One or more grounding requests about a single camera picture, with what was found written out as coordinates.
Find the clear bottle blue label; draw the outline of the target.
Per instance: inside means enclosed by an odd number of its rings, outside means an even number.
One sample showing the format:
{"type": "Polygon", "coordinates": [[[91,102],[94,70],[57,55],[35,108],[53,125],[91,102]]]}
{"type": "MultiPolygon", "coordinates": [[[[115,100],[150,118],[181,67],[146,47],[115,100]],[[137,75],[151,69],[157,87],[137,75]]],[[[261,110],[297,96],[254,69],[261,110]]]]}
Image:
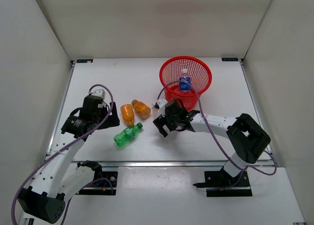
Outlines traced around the clear bottle blue label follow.
{"type": "Polygon", "coordinates": [[[180,90],[191,90],[191,77],[188,75],[188,69],[183,68],[182,69],[182,75],[180,77],[180,90]]]}

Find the clear bottle red label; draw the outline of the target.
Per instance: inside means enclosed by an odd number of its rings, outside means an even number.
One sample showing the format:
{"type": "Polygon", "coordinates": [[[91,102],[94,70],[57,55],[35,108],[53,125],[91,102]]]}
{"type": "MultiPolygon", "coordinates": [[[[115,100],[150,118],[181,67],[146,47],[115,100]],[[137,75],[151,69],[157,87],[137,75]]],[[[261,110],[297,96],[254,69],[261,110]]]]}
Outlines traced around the clear bottle red label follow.
{"type": "Polygon", "coordinates": [[[172,95],[173,99],[181,99],[185,106],[192,103],[192,97],[189,95],[192,94],[192,90],[180,90],[180,86],[177,85],[174,87],[174,94],[172,95]]]}

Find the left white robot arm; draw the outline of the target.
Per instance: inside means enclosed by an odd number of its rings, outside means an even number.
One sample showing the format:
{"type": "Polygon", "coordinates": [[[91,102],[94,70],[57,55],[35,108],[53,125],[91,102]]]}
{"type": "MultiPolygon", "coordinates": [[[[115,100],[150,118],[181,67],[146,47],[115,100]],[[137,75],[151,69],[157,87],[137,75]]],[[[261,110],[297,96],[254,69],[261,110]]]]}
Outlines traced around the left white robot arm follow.
{"type": "Polygon", "coordinates": [[[74,109],[61,128],[61,133],[72,136],[73,141],[60,140],[54,148],[55,153],[32,174],[30,185],[19,189],[17,201],[24,212],[54,224],[67,211],[71,198],[77,192],[86,186],[101,184],[105,180],[102,166],[95,161],[79,163],[73,174],[67,178],[64,175],[94,131],[119,124],[115,102],[107,106],[103,95],[87,95],[82,107],[74,109]]]}

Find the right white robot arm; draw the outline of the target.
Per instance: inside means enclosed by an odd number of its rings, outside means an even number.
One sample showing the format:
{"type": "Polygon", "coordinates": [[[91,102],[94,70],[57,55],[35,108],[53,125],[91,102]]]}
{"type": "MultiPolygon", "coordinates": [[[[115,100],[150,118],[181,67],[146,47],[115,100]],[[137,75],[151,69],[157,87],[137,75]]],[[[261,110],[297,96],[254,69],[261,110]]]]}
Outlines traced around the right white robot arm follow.
{"type": "Polygon", "coordinates": [[[158,99],[154,108],[160,113],[153,121],[159,132],[166,137],[166,128],[172,132],[191,131],[209,133],[213,138],[228,139],[235,153],[222,169],[212,177],[210,187],[231,187],[249,166],[256,163],[271,142],[270,136],[248,114],[239,117],[220,117],[204,114],[201,111],[187,111],[181,100],[158,99]]]}

